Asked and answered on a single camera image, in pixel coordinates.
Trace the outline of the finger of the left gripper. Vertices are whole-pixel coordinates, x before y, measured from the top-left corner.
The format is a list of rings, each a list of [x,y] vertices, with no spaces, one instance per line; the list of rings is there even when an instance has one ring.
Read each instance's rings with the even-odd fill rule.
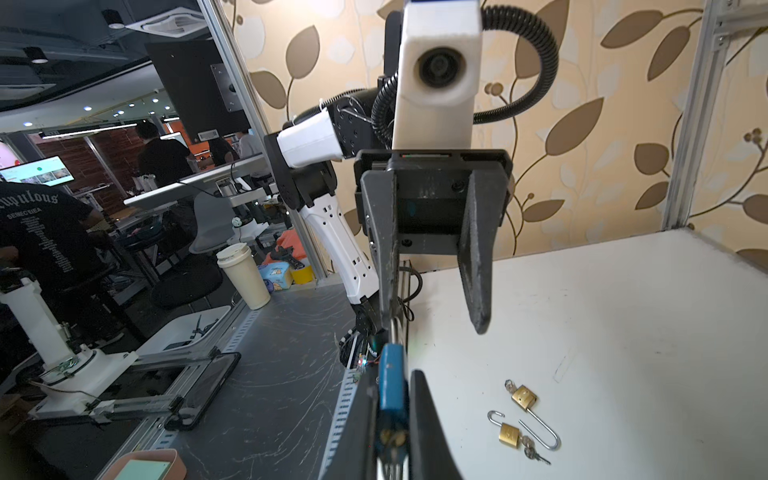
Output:
[[[400,341],[398,318],[398,242],[396,176],[392,171],[369,170],[361,178],[362,197],[373,242],[372,253],[379,278],[382,321],[389,326],[389,341]]]
[[[502,167],[473,170],[468,181],[457,259],[469,319],[478,335],[487,332],[491,321],[493,249],[507,184]]]

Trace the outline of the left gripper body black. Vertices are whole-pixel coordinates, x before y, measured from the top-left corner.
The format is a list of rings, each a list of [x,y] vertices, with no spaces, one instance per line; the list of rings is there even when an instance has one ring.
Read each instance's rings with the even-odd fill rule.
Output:
[[[369,170],[392,171],[399,251],[458,255],[469,176],[492,167],[502,167],[509,184],[512,161],[504,150],[360,151],[354,164],[355,201],[363,232],[368,236],[361,178]],[[505,208],[509,199],[508,191]]]

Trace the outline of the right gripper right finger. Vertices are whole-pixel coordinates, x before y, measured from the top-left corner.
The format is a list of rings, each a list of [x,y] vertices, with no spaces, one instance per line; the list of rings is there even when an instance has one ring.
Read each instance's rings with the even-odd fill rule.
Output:
[[[424,372],[413,370],[409,386],[410,478],[461,480]]]

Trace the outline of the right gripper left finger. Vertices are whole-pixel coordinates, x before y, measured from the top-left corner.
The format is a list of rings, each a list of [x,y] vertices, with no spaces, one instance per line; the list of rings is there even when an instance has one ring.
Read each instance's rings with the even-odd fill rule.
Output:
[[[320,468],[321,479],[377,478],[377,378],[377,366],[344,374]]]

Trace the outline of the brass padlock with keys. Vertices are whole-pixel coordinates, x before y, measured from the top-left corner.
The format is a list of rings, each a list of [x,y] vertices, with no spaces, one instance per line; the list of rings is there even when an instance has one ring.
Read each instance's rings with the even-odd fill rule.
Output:
[[[503,422],[505,415],[501,412],[491,410],[487,413],[489,422],[499,428],[499,441],[511,448],[521,449],[525,456],[533,461],[543,462],[550,465],[551,462],[542,457],[535,447],[535,442],[530,437],[523,435],[517,427]]]

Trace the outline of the blue padlock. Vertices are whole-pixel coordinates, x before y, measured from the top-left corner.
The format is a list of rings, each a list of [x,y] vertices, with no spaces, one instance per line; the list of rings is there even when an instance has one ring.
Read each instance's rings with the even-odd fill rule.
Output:
[[[378,373],[376,446],[384,479],[403,479],[408,455],[406,349],[402,321],[390,322]]]

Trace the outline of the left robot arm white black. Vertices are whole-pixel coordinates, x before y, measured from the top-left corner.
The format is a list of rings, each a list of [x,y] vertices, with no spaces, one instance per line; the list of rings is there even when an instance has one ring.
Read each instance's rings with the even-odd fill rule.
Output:
[[[557,40],[534,13],[476,1],[408,1],[386,28],[375,87],[323,100],[265,137],[273,177],[329,254],[363,335],[397,333],[402,254],[455,256],[470,321],[484,333],[513,163],[502,149],[473,148],[472,131],[546,95],[558,72]],[[539,73],[520,98],[476,111],[487,31],[529,43]]]

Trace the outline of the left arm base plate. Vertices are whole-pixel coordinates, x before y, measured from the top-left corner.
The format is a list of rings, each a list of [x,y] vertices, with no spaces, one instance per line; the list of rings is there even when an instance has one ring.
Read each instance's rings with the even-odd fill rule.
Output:
[[[355,313],[354,326],[338,341],[339,362],[345,368],[357,365],[357,360],[351,358],[358,354],[367,355],[369,350],[378,353],[384,337],[377,299],[363,298],[360,304],[353,304],[352,309]]]

